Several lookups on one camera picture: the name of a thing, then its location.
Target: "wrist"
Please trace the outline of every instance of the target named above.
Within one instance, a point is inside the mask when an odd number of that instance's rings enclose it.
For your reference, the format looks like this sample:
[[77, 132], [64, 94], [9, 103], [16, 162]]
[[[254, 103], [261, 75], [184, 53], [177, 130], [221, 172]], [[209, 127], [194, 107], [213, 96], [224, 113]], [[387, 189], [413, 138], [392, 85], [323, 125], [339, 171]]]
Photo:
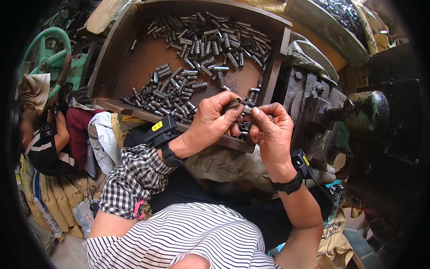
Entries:
[[267, 167], [267, 170], [269, 172], [270, 179], [274, 183], [288, 183], [292, 181], [297, 175], [297, 171], [292, 164], [286, 164], [273, 168]]

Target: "wooden tray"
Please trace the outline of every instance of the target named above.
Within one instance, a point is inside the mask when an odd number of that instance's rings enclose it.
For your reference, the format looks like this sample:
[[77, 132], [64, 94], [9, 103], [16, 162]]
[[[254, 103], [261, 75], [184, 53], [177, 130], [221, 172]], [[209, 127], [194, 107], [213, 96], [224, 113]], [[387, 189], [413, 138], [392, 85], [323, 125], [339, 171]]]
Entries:
[[[117, 19], [102, 47], [89, 83], [90, 97], [94, 103], [119, 114], [158, 122], [161, 117], [123, 104], [118, 101], [118, 98], [131, 96], [132, 87], [140, 89], [157, 66], [169, 63], [172, 70], [176, 70], [179, 66], [189, 69], [176, 55], [176, 49], [166, 49], [163, 38], [154, 40], [152, 35], [147, 35], [145, 26], [158, 14], [181, 16], [195, 14], [197, 11], [210, 11], [219, 16], [228, 16], [243, 22], [258, 22], [258, 24], [252, 24], [252, 27], [272, 39], [272, 56], [264, 74], [252, 59], [245, 58], [245, 66], [236, 70], [227, 61], [230, 72], [224, 77], [225, 84], [233, 92], [245, 96], [249, 88], [256, 87], [258, 79], [263, 76], [263, 87], [257, 105], [270, 103], [279, 68], [286, 55], [291, 23], [261, 9], [224, 0], [153, 0], [132, 4], [126, 8]], [[131, 50], [135, 39], [137, 39], [136, 47]], [[223, 58], [223, 56], [215, 58], [215, 63], [222, 62]], [[212, 80], [206, 74], [200, 74], [198, 81], [206, 81], [209, 85], [206, 90], [193, 95], [192, 103], [198, 104], [202, 99], [221, 92], [218, 80]], [[178, 122], [178, 126], [178, 131], [185, 132], [189, 124]], [[248, 153], [254, 151], [254, 145], [250, 139], [242, 141], [223, 136], [218, 144]]]

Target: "green machine part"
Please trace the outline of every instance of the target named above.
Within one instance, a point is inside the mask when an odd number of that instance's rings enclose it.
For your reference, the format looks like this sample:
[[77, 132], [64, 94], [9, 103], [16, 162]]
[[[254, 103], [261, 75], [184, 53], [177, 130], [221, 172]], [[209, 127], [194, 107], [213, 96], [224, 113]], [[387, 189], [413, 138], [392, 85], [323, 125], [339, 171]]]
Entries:
[[[64, 49], [59, 52], [55, 52], [53, 49], [46, 49], [46, 39], [54, 36], [58, 38], [64, 45]], [[18, 77], [19, 81], [22, 81], [22, 75], [24, 70], [25, 62], [27, 61], [30, 53], [34, 51], [34, 48], [39, 46], [36, 63], [37, 66], [29, 73], [31, 74], [51, 74], [51, 81], [57, 81], [61, 71], [63, 69], [64, 60], [71, 57], [71, 43], [67, 33], [58, 27], [50, 27], [40, 32], [36, 38], [31, 42], [27, 51], [24, 54], [24, 58], [21, 62]], [[81, 53], [71, 58], [70, 68], [68, 71], [65, 82], [73, 84], [73, 91], [79, 90], [80, 82], [82, 79], [82, 72], [85, 62], [88, 58], [87, 54]], [[48, 101], [52, 99], [58, 91], [61, 89], [61, 85], [56, 84], [54, 89], [49, 92]]]

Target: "striped shirt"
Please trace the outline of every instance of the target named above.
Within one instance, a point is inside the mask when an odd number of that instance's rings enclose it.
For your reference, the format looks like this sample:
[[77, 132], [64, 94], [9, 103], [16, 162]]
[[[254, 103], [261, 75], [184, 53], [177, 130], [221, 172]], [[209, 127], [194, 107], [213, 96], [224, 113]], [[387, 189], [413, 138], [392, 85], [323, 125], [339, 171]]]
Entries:
[[187, 254], [210, 268], [280, 268], [264, 254], [260, 229], [223, 205], [173, 204], [135, 224], [124, 237], [83, 243], [88, 268], [170, 268]]

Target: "hand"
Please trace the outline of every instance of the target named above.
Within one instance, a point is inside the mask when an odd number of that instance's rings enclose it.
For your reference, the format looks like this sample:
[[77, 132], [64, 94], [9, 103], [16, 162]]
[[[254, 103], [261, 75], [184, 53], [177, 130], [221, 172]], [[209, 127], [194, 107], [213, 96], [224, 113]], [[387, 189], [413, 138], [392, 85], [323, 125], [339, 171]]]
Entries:
[[293, 122], [280, 103], [253, 107], [246, 121], [253, 125], [249, 135], [260, 145], [261, 160], [266, 165], [270, 179], [275, 183], [287, 183], [297, 171], [291, 163], [290, 145]]
[[243, 121], [242, 112], [245, 106], [239, 105], [221, 115], [223, 106], [236, 98], [239, 98], [237, 94], [224, 91], [203, 99], [190, 128], [169, 143], [175, 155], [178, 158], [186, 158], [196, 154], [217, 142], [224, 133], [239, 136], [237, 121]]

